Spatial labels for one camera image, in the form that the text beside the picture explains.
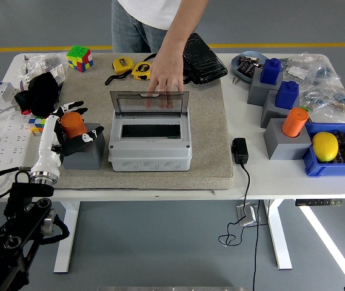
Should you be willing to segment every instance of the power adapter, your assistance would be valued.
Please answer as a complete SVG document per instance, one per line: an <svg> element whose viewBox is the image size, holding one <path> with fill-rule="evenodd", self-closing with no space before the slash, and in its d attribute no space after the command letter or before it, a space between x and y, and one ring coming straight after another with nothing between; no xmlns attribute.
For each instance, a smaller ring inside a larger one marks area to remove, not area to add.
<svg viewBox="0 0 345 291"><path fill-rule="evenodd" d="M232 143L232 153L236 164L246 164L248 159L245 138L235 138Z"/></svg>

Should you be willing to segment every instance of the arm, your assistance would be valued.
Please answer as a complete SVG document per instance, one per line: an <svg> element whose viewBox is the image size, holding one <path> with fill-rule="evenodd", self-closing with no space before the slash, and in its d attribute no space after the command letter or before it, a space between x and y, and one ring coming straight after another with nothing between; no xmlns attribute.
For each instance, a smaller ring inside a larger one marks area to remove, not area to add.
<svg viewBox="0 0 345 291"><path fill-rule="evenodd" d="M148 91L184 91L183 50L191 32L202 17L209 0L182 0L174 20L152 64Z"/></svg>

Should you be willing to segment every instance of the gray floor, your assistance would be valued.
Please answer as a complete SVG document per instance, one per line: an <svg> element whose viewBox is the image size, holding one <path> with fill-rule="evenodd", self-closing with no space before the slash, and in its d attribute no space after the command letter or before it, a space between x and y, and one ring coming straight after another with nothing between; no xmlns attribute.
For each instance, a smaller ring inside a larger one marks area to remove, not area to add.
<svg viewBox="0 0 345 291"><path fill-rule="evenodd" d="M345 42L343 1L212 0L197 32L209 44ZM110 45L110 1L0 2L0 47ZM322 53L345 86L345 47L230 48L216 52ZM0 80L13 57L0 53ZM252 175L252 182L260 178ZM68 274L53 274L57 245L40 248L23 290L98 286L252 287L255 229L238 247L217 241L241 201L85 202ZM276 266L269 229L260 227L256 290L343 290L345 276L293 201L280 207L293 270ZM4 223L0 203L0 225ZM55 207L63 214L63 208ZM314 213L345 257L345 202ZM239 233L239 227L233 233Z"/></svg>

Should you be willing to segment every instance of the lemon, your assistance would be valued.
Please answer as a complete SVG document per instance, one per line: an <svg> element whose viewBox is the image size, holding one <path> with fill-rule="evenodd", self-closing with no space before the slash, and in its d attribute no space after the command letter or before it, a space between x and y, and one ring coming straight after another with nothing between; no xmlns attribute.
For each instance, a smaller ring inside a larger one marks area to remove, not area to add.
<svg viewBox="0 0 345 291"><path fill-rule="evenodd" d="M329 132L319 132L312 138L312 148L319 162L329 162L338 153L338 141Z"/></svg>

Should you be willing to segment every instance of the plastic bag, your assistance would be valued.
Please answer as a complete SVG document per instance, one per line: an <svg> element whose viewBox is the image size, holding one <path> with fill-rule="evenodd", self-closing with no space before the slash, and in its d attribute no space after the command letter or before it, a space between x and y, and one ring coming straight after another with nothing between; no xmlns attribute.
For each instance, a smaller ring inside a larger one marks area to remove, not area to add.
<svg viewBox="0 0 345 291"><path fill-rule="evenodd" d="M335 82L340 77L327 63L324 55L302 53L290 58L280 59L283 81L295 81L301 87L318 85L322 82Z"/></svg>
<svg viewBox="0 0 345 291"><path fill-rule="evenodd" d="M299 94L300 105L313 113L322 113L337 121L345 117L345 88L322 82L303 88Z"/></svg>
<svg viewBox="0 0 345 291"><path fill-rule="evenodd" d="M24 57L24 66L19 70L20 90L27 90L30 80L47 72L51 72L58 85L61 85L69 69L66 54L60 52Z"/></svg>

